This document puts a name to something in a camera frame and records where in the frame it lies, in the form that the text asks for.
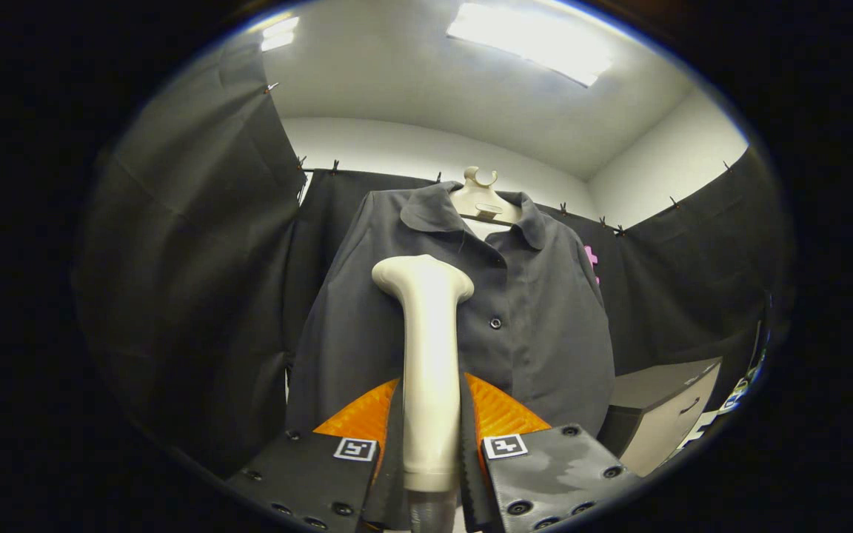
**black curtain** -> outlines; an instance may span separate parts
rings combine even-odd
[[[778,340],[789,327],[795,234],[765,161],[749,148],[693,195],[617,237],[636,296],[629,313],[653,364],[722,357],[707,409],[745,374],[757,331]]]
[[[305,177],[265,88],[243,36],[157,93],[99,162],[72,269],[129,416],[220,476],[284,420],[281,288]]]
[[[722,357],[712,400],[721,402],[749,366],[760,321],[763,337],[768,331],[775,340],[784,337],[792,309],[789,270],[795,240],[775,178],[763,161],[749,149],[722,175],[680,200],[678,208],[623,233],[538,206],[571,227],[597,257],[615,374]],[[289,352],[365,193],[433,182],[315,172],[289,255],[284,305]]]

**orange textured pad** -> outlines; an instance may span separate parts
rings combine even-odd
[[[332,416],[327,422],[315,428],[315,433],[332,435],[336,438],[363,438],[375,440],[380,448],[377,466],[373,470],[373,479],[377,478],[380,463],[384,459],[384,441],[387,439],[387,415],[390,412],[390,398],[400,379],[388,381],[376,389],[365,392],[361,398]]]
[[[529,411],[510,395],[480,378],[466,374],[469,390],[473,394],[473,411],[476,416],[476,444],[480,453],[480,467],[486,472],[483,462],[483,439],[501,435],[541,432],[551,429],[547,422]]]

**fluorescent light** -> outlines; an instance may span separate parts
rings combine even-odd
[[[281,35],[274,35],[261,42],[261,51],[267,52],[272,48],[284,47],[285,44],[291,44],[294,40],[294,33],[282,33]]]
[[[585,87],[612,65],[580,26],[532,11],[463,4],[446,34],[527,58]]]
[[[265,28],[265,30],[262,30],[261,36],[268,39],[275,35],[281,35],[282,33],[290,33],[291,30],[295,29],[295,26],[298,26],[298,17],[285,19],[272,24],[272,26]]]

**white hanger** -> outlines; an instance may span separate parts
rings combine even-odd
[[[483,185],[476,179],[479,169],[468,167],[463,173],[466,178],[463,188],[449,194],[456,212],[464,218],[484,222],[505,225],[517,223],[522,217],[522,209],[502,199],[492,188],[492,184],[498,180],[498,173],[492,171],[492,181]]]

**drawer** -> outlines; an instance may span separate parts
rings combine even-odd
[[[620,461],[640,476],[666,461],[702,415],[718,374],[717,365],[680,394],[644,412]]]

